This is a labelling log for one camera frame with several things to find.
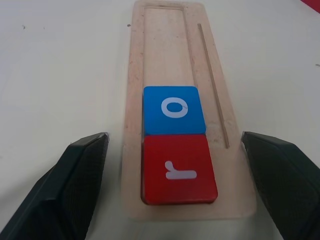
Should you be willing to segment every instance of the white letter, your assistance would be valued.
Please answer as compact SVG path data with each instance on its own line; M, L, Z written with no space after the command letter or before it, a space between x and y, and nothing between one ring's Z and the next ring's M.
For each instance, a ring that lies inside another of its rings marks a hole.
M168 104L171 103L176 103L176 104L180 104L182 106L181 111L169 111L167 106ZM178 119L178 118L182 118L184 117L187 113L188 113L188 105L187 103L178 97L168 97L165 100L162 101L161 103L161 110L163 112L164 115L166 115L169 118L173 118L173 119Z
M194 170L176 170L172 161L166 161L164 166L168 170L165 174L166 179L195 179L197 177L197 172Z

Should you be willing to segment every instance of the blue block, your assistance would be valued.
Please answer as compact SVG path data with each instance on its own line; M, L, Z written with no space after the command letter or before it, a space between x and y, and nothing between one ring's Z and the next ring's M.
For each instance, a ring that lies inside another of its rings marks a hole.
M204 134L206 124L194 86L147 86L143 90L144 134Z

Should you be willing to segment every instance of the red object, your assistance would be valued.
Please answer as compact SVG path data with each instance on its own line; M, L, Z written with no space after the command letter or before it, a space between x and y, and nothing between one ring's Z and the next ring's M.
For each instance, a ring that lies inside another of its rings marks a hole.
M309 7L316 10L318 13L320 13L320 0L301 0L305 4L307 4Z
M205 135L147 136L143 166L147 204L212 203L218 197Z

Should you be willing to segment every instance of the wooden tray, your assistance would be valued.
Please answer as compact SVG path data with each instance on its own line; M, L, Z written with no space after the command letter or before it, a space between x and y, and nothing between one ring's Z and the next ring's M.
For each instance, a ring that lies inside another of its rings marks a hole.
M150 206L141 200L143 88L196 86L218 188L212 204ZM121 195L143 220L227 219L252 215L256 193L203 5L137 1L133 8Z

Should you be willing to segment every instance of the white surface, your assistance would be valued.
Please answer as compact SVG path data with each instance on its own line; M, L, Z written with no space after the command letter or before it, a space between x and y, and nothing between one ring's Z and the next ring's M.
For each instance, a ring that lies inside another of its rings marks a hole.
M203 0L240 130L320 166L320 14L300 0ZM132 0L0 1L0 229L70 142L110 133L87 239L281 239L255 216L133 222L120 203Z

